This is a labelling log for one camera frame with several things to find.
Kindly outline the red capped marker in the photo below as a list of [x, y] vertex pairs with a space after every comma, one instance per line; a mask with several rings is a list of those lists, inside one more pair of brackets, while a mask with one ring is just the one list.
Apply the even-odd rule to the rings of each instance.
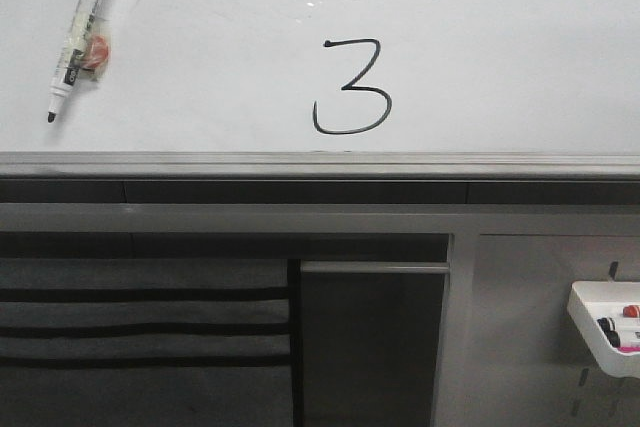
[[625, 318], [639, 318], [640, 317], [640, 306], [638, 304], [626, 305], [622, 309], [622, 315]]

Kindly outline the black white whiteboard marker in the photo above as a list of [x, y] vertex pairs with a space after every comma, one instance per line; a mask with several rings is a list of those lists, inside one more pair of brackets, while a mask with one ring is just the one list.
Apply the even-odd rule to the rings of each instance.
[[47, 122], [53, 123], [74, 91], [103, 0], [78, 0], [50, 86]]

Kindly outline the white plastic marker tray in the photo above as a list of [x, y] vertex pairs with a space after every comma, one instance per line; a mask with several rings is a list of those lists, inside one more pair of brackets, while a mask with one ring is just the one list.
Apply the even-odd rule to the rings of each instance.
[[616, 378], [639, 378], [639, 351], [620, 352], [612, 347], [596, 320], [624, 317], [626, 305], [639, 305], [638, 282], [576, 281], [572, 284], [567, 311], [601, 370]]

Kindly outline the grey fabric pocket organizer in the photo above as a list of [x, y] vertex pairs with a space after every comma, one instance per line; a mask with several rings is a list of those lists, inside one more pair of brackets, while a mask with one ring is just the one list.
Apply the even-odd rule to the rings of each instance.
[[1, 262], [5, 426], [298, 426], [284, 260]]

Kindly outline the pink capped marker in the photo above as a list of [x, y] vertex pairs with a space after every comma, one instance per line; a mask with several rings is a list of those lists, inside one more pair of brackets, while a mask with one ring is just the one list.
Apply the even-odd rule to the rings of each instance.
[[639, 332], [635, 330], [608, 331], [605, 333], [610, 345], [620, 352], [637, 352], [640, 348]]

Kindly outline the white whiteboard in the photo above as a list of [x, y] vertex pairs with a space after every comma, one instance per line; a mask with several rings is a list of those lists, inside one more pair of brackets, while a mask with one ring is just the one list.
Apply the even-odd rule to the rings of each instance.
[[105, 0], [48, 122], [76, 2], [1, 0], [3, 151], [639, 149], [639, 0]]

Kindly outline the grey aluminium whiteboard ledge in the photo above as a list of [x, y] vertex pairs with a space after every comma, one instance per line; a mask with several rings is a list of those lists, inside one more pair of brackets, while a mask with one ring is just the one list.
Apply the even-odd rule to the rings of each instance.
[[636, 154], [4, 152], [6, 178], [636, 181]]

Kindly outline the grey metal pegboard frame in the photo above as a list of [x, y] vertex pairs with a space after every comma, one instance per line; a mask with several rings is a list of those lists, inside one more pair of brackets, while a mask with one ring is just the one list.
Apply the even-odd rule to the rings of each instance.
[[576, 281], [639, 277], [635, 207], [9, 204], [1, 262], [411, 262], [448, 269], [428, 426], [635, 426], [639, 383], [597, 365], [567, 311]]

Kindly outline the black capped marker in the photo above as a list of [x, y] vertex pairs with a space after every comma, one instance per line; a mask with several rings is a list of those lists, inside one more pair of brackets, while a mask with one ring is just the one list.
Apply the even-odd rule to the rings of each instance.
[[596, 320], [604, 332], [638, 332], [639, 319], [632, 317], [601, 317]]

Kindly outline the dark grey panel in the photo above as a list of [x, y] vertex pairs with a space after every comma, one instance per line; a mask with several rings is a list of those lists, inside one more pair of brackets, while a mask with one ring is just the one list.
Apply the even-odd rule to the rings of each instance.
[[443, 264], [303, 263], [306, 425], [430, 425], [447, 281]]

